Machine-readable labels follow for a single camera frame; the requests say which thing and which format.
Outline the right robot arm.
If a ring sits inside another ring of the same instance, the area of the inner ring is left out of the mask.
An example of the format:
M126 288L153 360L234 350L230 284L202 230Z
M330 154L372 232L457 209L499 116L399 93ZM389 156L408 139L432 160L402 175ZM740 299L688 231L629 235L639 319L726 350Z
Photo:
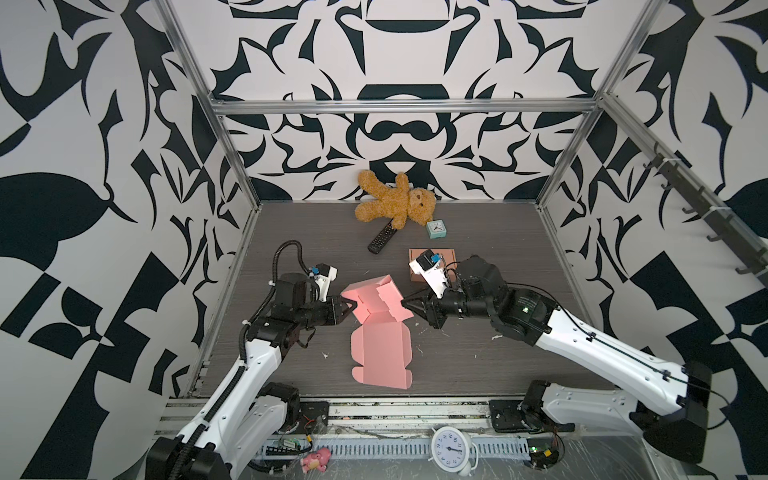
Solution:
M513 416L526 429L597 426L638 434L675 460L702 461L713 393L705 365L638 350L576 318L546 290L506 281L477 255L444 264L426 250L409 267L427 286L401 304L432 327L442 328L451 316L487 319L503 337L557 354L612 384L594 390L532 382Z

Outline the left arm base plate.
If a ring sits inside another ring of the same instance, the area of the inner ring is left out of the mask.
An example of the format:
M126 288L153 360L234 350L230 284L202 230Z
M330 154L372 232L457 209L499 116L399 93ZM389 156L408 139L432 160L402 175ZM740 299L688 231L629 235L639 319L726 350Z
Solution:
M287 404L284 423L275 431L281 435L305 435L317 424L324 424L329 416L327 401L300 401Z

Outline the pink cardboard box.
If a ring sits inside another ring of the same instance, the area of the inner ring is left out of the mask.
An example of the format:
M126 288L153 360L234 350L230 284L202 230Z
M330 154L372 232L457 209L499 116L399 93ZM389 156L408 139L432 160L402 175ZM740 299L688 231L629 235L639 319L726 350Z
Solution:
M359 327L351 335L355 381L379 387L408 389L413 374L411 333L405 321L413 313L402 306L403 296L391 276L349 285L342 296L357 306L353 315Z

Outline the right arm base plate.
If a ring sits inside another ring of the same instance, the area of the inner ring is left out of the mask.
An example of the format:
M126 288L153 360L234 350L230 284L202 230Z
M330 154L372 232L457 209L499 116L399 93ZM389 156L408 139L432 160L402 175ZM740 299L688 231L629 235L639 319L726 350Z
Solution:
M537 410L529 409L523 400L490 400L490 420L496 433L571 433L574 423L559 424Z

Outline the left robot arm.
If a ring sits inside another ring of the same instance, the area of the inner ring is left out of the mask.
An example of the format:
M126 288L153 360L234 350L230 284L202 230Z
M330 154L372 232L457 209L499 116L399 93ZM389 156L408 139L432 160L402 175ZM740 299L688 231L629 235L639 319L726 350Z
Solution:
M329 292L337 270L319 264L271 281L264 305L246 320L239 356L201 410L146 456L148 479L236 479L275 432L301 417L294 387L272 383L303 331L341 323L357 303Z

